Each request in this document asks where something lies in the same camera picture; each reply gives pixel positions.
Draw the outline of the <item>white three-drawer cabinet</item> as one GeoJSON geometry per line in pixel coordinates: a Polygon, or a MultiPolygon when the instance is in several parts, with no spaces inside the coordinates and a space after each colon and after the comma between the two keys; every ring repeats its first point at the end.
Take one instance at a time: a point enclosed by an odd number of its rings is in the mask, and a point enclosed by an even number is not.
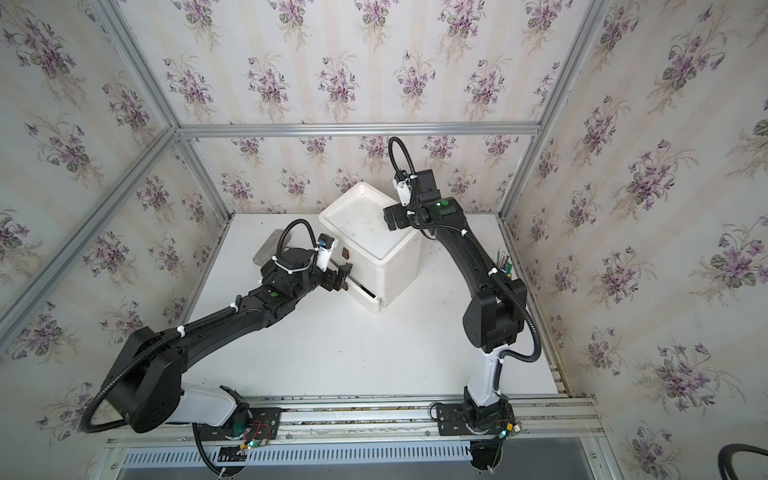
{"type": "Polygon", "coordinates": [[[374,294],[387,308],[417,278],[421,236],[413,229],[389,231],[383,209],[397,202],[368,183],[351,187],[319,214],[336,239],[331,261],[351,263],[347,279],[374,294]]]}

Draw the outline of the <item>aluminium mounting rail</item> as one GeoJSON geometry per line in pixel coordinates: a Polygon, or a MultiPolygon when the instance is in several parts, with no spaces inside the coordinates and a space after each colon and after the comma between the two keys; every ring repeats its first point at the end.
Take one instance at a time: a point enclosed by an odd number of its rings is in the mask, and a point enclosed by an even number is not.
{"type": "MultiPolygon", "coordinates": [[[[427,441],[440,437],[438,407],[460,404],[459,395],[362,397],[255,397],[255,408],[279,408],[274,445],[377,441],[427,441]]],[[[604,437],[588,398],[518,397],[511,401],[518,439],[604,437]]]]}

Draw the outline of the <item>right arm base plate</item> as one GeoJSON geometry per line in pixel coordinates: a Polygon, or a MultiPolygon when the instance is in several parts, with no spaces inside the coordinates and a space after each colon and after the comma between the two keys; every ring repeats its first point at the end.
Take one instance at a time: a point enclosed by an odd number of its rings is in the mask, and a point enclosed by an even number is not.
{"type": "Polygon", "coordinates": [[[484,407],[471,400],[461,404],[435,402],[428,414],[437,423],[440,436],[494,435],[506,439],[522,431],[511,404],[505,400],[484,407]]]}

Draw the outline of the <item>white bottom drawer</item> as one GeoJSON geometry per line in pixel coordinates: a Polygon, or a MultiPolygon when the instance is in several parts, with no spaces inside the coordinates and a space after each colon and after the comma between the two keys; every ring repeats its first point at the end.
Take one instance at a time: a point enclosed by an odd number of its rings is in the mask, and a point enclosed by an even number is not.
{"type": "Polygon", "coordinates": [[[368,312],[372,314],[380,313],[380,300],[370,291],[355,282],[353,279],[346,280],[346,291],[352,299],[358,302],[368,312]]]}

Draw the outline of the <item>grey rectangular eraser block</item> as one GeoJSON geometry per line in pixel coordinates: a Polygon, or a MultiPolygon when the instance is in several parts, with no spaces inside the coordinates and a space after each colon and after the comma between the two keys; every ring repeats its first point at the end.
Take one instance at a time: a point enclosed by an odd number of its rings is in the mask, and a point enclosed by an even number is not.
{"type": "Polygon", "coordinates": [[[267,239],[258,248],[256,254],[253,256],[253,263],[261,268],[268,261],[272,259],[278,249],[278,242],[283,234],[283,229],[273,230],[267,239]]]}

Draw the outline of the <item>pink cup of pens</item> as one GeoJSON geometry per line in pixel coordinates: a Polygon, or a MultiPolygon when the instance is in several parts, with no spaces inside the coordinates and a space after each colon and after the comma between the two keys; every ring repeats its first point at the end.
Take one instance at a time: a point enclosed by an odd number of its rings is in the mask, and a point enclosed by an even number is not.
{"type": "Polygon", "coordinates": [[[516,278],[515,267],[507,251],[499,250],[496,254],[496,266],[500,272],[503,272],[508,278],[516,278]]]}

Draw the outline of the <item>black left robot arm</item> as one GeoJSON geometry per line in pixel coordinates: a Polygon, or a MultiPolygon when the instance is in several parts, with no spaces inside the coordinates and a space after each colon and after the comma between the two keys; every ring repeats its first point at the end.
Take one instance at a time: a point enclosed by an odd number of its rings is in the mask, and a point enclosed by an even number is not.
{"type": "Polygon", "coordinates": [[[129,427],[146,433],[165,424],[207,425],[226,438],[242,437],[252,420],[248,402],[227,386],[184,382],[200,360],[248,334],[271,327],[292,313],[316,288],[339,291],[351,264],[331,268],[340,242],[311,235],[308,248],[288,247],[280,234],[272,257],[261,268],[257,288],[225,308],[196,321],[155,332],[142,327],[129,335],[98,393],[79,423],[83,433],[129,427]]]}

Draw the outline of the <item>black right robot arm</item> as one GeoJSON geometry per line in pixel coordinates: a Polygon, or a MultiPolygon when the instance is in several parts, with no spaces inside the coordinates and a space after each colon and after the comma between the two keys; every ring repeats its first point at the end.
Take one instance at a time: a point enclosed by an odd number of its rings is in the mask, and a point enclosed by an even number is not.
{"type": "Polygon", "coordinates": [[[469,290],[462,325],[480,357],[465,387],[463,415],[469,429],[488,430],[512,417],[509,397],[501,389],[505,362],[531,364],[542,354],[540,332],[527,308],[527,287],[490,257],[458,200],[442,195],[432,170],[415,168],[400,138],[387,140],[387,153],[398,194],[398,202],[383,210],[388,229],[413,229],[442,245],[469,290]]]}

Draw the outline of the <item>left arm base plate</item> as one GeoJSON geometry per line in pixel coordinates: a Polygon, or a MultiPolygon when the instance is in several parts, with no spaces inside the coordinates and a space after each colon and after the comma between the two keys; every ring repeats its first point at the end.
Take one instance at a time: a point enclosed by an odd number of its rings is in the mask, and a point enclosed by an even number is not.
{"type": "Polygon", "coordinates": [[[252,450],[276,439],[282,412],[279,407],[238,408],[221,426],[195,424],[193,438],[210,462],[242,464],[252,450]]]}

